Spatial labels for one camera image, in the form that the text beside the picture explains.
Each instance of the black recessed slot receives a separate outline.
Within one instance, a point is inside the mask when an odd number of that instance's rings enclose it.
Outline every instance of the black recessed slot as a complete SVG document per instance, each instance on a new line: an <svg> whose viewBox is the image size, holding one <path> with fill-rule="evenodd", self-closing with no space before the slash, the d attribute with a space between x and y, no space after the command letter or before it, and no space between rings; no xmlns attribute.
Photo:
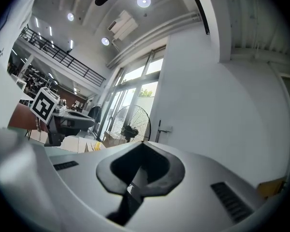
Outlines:
<svg viewBox="0 0 290 232"><path fill-rule="evenodd" d="M56 169L56 171L58 171L58 170L66 169L66 168L71 168L77 165L78 163L73 160L73 161L68 161L68 162L64 162L60 164L55 164L54 168Z"/></svg>
<svg viewBox="0 0 290 232"><path fill-rule="evenodd" d="M211 185L211 188L235 223L244 220L252 214L252 210L226 185L226 183L219 182Z"/></svg>
<svg viewBox="0 0 290 232"><path fill-rule="evenodd" d="M175 155L139 142L103 159L96 174L108 192L123 196L118 209L107 218L124 226L144 197L165 196L178 186L185 167Z"/></svg>

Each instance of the brown wall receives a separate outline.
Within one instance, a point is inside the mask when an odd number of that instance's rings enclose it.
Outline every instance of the brown wall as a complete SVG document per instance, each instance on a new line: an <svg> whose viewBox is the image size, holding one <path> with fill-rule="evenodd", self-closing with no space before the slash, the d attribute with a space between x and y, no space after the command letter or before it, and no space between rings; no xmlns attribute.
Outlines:
<svg viewBox="0 0 290 232"><path fill-rule="evenodd" d="M67 106L68 108L71 108L72 105L75 103L75 101L79 101L80 103L85 104L86 100L56 86L55 89L58 89L57 94L60 96L60 99L66 99L67 100Z"/></svg>

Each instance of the metal railing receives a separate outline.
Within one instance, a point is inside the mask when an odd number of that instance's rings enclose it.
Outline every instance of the metal railing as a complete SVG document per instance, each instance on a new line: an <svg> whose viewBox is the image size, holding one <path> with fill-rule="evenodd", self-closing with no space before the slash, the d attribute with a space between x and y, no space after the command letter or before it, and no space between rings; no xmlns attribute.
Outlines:
<svg viewBox="0 0 290 232"><path fill-rule="evenodd" d="M43 36L40 36L29 27L23 29L20 37L28 41L31 45L39 48L41 51L45 52L68 69L89 80L93 84L101 87L103 81L105 80L103 76L91 70L85 64L73 58L67 52L63 51L55 44L52 44L49 40L45 39Z"/></svg>

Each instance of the black vent grille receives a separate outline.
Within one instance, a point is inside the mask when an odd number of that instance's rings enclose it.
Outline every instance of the black vent grille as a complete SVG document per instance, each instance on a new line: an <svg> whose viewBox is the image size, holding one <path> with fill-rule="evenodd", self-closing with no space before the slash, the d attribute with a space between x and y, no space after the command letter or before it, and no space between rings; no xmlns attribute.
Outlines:
<svg viewBox="0 0 290 232"><path fill-rule="evenodd" d="M252 210L224 183L216 183L211 188L235 223L252 214Z"/></svg>
<svg viewBox="0 0 290 232"><path fill-rule="evenodd" d="M64 162L60 164L55 164L54 168L56 169L56 171L58 171L58 170L66 169L66 168L71 168L76 165L78 165L76 161L69 161L69 162Z"/></svg>

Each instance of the air vent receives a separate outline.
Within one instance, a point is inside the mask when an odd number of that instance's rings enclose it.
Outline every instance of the air vent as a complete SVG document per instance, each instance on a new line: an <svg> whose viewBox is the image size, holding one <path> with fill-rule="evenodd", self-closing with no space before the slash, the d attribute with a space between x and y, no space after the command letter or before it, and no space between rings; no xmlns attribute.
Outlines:
<svg viewBox="0 0 290 232"><path fill-rule="evenodd" d="M122 41L138 26L132 16L124 10L107 29L114 34L115 40L120 39Z"/></svg>
<svg viewBox="0 0 290 232"><path fill-rule="evenodd" d="M235 223L252 214L251 209L224 183L216 183L211 188Z"/></svg>
<svg viewBox="0 0 290 232"><path fill-rule="evenodd" d="M71 168L77 165L78 163L76 161L68 161L68 162L64 162L60 164L55 164L54 168L56 169L56 171L58 171L58 170L66 169L66 168Z"/></svg>

